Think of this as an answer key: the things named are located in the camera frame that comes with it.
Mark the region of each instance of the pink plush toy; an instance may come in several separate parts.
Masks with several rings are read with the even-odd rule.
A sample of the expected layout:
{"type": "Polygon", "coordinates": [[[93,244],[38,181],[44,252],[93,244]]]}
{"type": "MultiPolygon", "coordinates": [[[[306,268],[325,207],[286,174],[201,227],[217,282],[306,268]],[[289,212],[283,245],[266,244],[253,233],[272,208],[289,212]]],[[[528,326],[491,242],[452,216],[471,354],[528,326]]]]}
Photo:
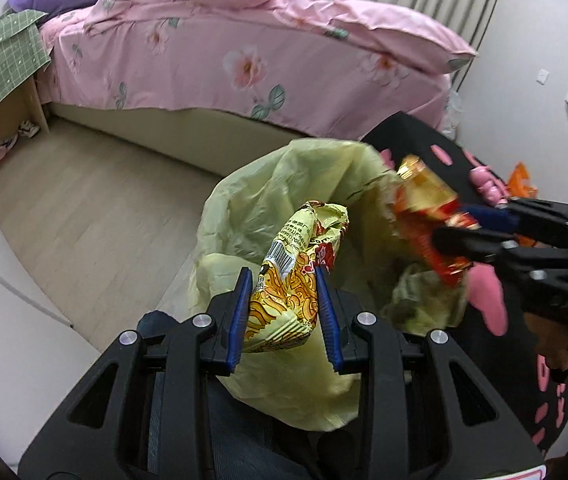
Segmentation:
{"type": "Polygon", "coordinates": [[[470,170],[470,181],[484,197],[484,200],[493,207],[500,203],[506,203],[508,190],[504,183],[496,178],[488,166],[478,166],[470,170]]]}

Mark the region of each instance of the floral pattern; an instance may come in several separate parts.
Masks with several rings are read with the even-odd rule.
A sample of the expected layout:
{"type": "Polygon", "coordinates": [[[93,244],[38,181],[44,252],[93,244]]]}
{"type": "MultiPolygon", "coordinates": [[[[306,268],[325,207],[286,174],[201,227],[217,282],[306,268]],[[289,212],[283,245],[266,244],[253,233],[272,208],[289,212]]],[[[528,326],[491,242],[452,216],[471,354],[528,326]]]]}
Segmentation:
{"type": "Polygon", "coordinates": [[[153,23],[146,31],[146,43],[155,56],[163,54],[166,50],[166,42],[168,41],[168,31],[164,26],[166,21],[153,23]]]}
{"type": "Polygon", "coordinates": [[[59,84],[58,69],[55,63],[51,63],[45,70],[45,73],[50,74],[50,96],[59,102],[62,100],[62,88],[59,84]]]}
{"type": "Polygon", "coordinates": [[[336,40],[345,40],[349,36],[349,32],[343,28],[335,27],[327,30],[324,33],[328,38],[335,38],[336,40]]]}
{"type": "Polygon", "coordinates": [[[71,50],[75,55],[68,61],[68,67],[72,73],[77,74],[80,71],[80,60],[82,59],[83,54],[77,43],[72,44],[71,50]]]}
{"type": "Polygon", "coordinates": [[[115,108],[117,110],[122,110],[126,106],[126,95],[128,93],[128,88],[126,88],[126,83],[123,81],[118,86],[118,95],[115,96],[115,108]]]}
{"type": "Polygon", "coordinates": [[[286,90],[282,85],[274,86],[269,92],[269,101],[267,103],[259,102],[256,98],[256,105],[251,110],[251,119],[263,121],[273,110],[279,110],[286,101],[286,90]]]}
{"type": "Polygon", "coordinates": [[[251,88],[266,76],[266,62],[257,53],[257,48],[251,45],[228,52],[222,65],[237,90],[251,88]]]}
{"type": "Polygon", "coordinates": [[[359,68],[366,74],[370,81],[379,86],[399,88],[401,80],[410,75],[410,71],[396,59],[388,54],[376,52],[360,52],[359,68]]]}
{"type": "Polygon", "coordinates": [[[292,16],[280,9],[273,10],[273,16],[287,27],[300,28],[302,30],[314,30],[317,28],[304,16],[292,16]]]}
{"type": "Polygon", "coordinates": [[[102,0],[102,7],[106,9],[106,13],[109,13],[109,10],[113,8],[115,5],[115,0],[102,0]]]}

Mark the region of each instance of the barcode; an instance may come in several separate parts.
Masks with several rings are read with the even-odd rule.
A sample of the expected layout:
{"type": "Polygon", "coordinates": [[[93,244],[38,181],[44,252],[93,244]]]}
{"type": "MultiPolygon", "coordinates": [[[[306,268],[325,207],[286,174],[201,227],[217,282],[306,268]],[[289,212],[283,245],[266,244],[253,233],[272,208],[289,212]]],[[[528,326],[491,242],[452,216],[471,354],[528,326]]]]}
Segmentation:
{"type": "Polygon", "coordinates": [[[284,244],[279,240],[273,241],[273,244],[270,246],[269,252],[266,253],[264,259],[275,264],[282,280],[288,276],[288,273],[295,263],[293,257],[286,252],[284,244]]]}

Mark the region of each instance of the pink flower print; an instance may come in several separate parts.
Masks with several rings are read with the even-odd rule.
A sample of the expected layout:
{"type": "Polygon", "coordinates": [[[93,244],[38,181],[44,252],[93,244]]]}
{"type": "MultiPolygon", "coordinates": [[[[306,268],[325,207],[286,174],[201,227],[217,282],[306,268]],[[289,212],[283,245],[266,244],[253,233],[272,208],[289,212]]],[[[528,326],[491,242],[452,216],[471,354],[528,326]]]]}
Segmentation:
{"type": "Polygon", "coordinates": [[[163,21],[154,23],[146,31],[146,43],[155,56],[163,54],[166,49],[166,42],[168,41],[168,34],[162,25],[163,21]]]}
{"type": "Polygon", "coordinates": [[[396,89],[401,80],[410,74],[409,70],[388,54],[360,52],[359,67],[366,77],[380,86],[396,89]]]}
{"type": "Polygon", "coordinates": [[[251,88],[266,76],[266,62],[254,46],[228,52],[222,61],[224,71],[233,79],[234,88],[251,88]]]}
{"type": "Polygon", "coordinates": [[[309,22],[307,18],[303,16],[293,16],[285,10],[274,9],[273,16],[287,27],[301,28],[304,30],[312,30],[314,28],[313,24],[309,22]]]}
{"type": "Polygon", "coordinates": [[[71,59],[68,62],[68,67],[71,69],[71,72],[77,74],[80,71],[80,64],[77,59],[71,59]]]}
{"type": "Polygon", "coordinates": [[[50,64],[50,82],[55,90],[59,91],[58,72],[55,70],[55,64],[50,64]]]}

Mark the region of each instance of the snack wrapper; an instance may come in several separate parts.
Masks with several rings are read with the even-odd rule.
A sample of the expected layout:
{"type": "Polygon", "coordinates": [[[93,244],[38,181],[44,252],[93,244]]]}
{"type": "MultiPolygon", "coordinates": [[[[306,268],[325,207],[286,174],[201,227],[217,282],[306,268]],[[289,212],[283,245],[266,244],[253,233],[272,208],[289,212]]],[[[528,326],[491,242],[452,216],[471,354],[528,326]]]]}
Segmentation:
{"type": "Polygon", "coordinates": [[[317,323],[315,266],[329,271],[349,225],[345,207],[306,202],[279,231],[261,265],[249,305],[244,352],[303,344],[317,323]]]}
{"type": "Polygon", "coordinates": [[[414,250],[449,286],[457,286],[471,263],[466,258],[451,258],[438,253],[431,243],[438,224],[477,229],[468,213],[458,212],[456,193],[416,155],[407,155],[397,174],[402,181],[397,189],[394,212],[398,228],[414,250]]]}

